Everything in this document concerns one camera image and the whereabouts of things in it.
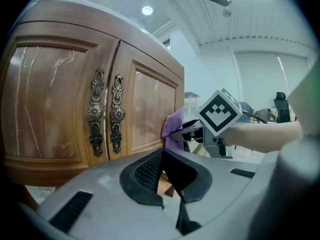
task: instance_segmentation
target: ceiling light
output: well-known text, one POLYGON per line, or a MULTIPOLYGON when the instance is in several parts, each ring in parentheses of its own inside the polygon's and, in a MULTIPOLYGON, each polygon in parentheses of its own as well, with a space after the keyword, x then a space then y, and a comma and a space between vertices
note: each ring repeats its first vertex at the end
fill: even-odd
POLYGON ((142 13, 143 13, 144 15, 150 15, 150 14, 153 13, 153 11, 154 11, 154 10, 152 9, 151 6, 145 6, 145 7, 142 8, 142 13))

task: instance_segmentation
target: floor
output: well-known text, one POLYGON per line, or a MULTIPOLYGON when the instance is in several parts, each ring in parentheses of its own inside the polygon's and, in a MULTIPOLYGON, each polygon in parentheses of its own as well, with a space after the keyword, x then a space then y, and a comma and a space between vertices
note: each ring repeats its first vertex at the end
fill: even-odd
MULTIPOLYGON (((190 151, 192 153, 197 154, 199 156, 210 157, 209 153, 205 150, 202 144, 198 144, 196 141, 193 141, 189 144, 189 146, 190 151)), ((227 148, 227 155, 232 156, 233 160, 236 160, 238 162, 260 164, 265 154, 256 151, 251 151, 241 146, 237 146, 236 149, 234 149, 233 146, 227 148)), ((55 190, 54 187, 26 187, 31 193, 32 197, 38 202, 38 204, 41 204, 55 190)), ((172 222, 172 224, 175 226, 179 215, 181 198, 176 191, 174 191, 173 197, 164 194, 162 195, 162 198, 164 204, 163 212, 168 217, 168 220, 172 222)))

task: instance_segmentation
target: cabinet handle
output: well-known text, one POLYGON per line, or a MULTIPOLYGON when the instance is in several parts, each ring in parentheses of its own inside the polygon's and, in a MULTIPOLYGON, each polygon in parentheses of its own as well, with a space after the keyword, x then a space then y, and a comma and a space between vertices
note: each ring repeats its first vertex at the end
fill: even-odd
POLYGON ((89 136, 90 143, 93 147, 93 153, 100 157, 102 154, 102 134, 100 133, 100 118, 103 114, 101 107, 101 91, 104 88, 104 69, 99 67, 95 71, 94 79, 91 83, 91 99, 90 105, 86 109, 86 116, 89 118, 91 135, 89 136))
POLYGON ((112 99, 112 110, 111 110, 111 141, 113 151, 119 153, 121 150, 122 135, 120 133, 120 123, 125 118, 126 113, 121 108, 121 95, 123 93, 122 86, 123 77, 121 74, 115 76, 115 81, 112 86, 113 99, 112 99))

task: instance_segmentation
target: black cable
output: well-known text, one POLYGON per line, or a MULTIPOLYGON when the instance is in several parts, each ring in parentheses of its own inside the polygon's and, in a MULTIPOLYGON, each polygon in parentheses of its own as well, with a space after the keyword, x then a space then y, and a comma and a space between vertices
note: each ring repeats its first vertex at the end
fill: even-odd
POLYGON ((245 110, 242 110, 242 113, 247 115, 247 116, 250 116, 252 118, 257 119, 258 121, 261 121, 264 124, 267 124, 267 122, 265 120, 263 120, 262 118, 260 118, 259 116, 255 115, 255 114, 251 114, 251 113, 249 113, 248 111, 245 111, 245 110))

